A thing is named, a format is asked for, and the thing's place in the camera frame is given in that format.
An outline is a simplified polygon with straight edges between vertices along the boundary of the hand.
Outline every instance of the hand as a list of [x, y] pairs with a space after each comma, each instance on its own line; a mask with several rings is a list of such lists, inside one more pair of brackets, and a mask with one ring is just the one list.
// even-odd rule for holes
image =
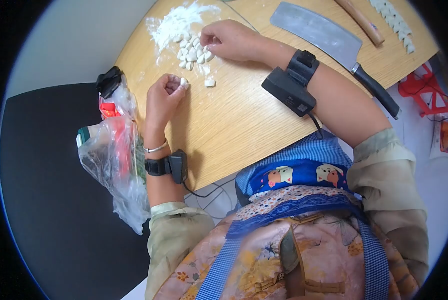
[[234, 20], [216, 21], [201, 31], [200, 44], [213, 54], [234, 61], [262, 61], [265, 39], [256, 31]]
[[147, 92], [146, 129], [151, 135], [164, 133], [164, 128], [174, 116], [179, 102], [185, 96], [186, 88], [180, 85], [180, 78], [164, 74]]

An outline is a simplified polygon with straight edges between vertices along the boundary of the plastic bag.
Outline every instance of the plastic bag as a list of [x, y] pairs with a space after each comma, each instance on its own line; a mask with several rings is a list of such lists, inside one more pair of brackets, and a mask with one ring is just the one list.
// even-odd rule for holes
[[438, 114], [434, 117], [434, 135], [432, 137], [430, 159], [448, 158], [448, 118]]
[[126, 87], [125, 76], [112, 96], [99, 98], [99, 107], [109, 108], [95, 136], [78, 147], [83, 168], [113, 195], [113, 212], [142, 235], [142, 224], [150, 218], [144, 170], [142, 138], [134, 119], [137, 103]]

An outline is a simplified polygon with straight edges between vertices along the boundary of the light green sleeve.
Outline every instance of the light green sleeve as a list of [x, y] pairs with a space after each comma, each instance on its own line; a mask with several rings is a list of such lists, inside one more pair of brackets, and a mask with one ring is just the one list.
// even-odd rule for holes
[[349, 189], [362, 195], [364, 211], [392, 240], [422, 285], [429, 270], [429, 238], [426, 207], [417, 193], [414, 172], [414, 154], [390, 128], [354, 148], [347, 182]]
[[214, 228], [204, 210], [184, 202], [167, 202], [150, 209], [150, 256], [145, 299], [151, 300], [181, 261]]

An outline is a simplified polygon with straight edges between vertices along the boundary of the wooden handle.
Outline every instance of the wooden handle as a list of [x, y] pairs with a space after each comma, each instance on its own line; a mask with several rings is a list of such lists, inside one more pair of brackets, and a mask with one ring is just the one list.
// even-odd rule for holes
[[342, 6], [342, 8], [345, 9], [345, 11], [354, 18], [354, 20], [360, 25], [360, 27], [362, 27], [362, 29], [364, 29], [365, 33], [367, 33], [374, 45], [381, 45], [386, 40], [379, 32], [377, 27], [373, 23], [371, 23], [371, 21], [369, 21], [369, 19], [367, 19], [367, 17], [352, 4], [351, 0], [335, 1], [339, 3], [339, 5]]

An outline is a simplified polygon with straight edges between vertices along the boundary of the silver bracelet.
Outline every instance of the silver bracelet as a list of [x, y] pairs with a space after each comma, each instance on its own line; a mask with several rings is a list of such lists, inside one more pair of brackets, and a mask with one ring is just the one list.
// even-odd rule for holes
[[149, 148], [146, 148], [146, 147], [143, 147], [143, 148], [144, 148], [144, 151], [145, 151], [145, 152], [147, 152], [147, 153], [151, 153], [151, 152], [159, 151], [159, 150], [161, 150], [162, 148], [166, 147], [167, 145], [168, 145], [168, 144], [167, 144], [167, 139], [166, 139], [165, 142], [164, 142], [161, 146], [159, 146], [159, 147], [157, 147], [157, 148], [154, 148], [154, 149], [149, 149]]

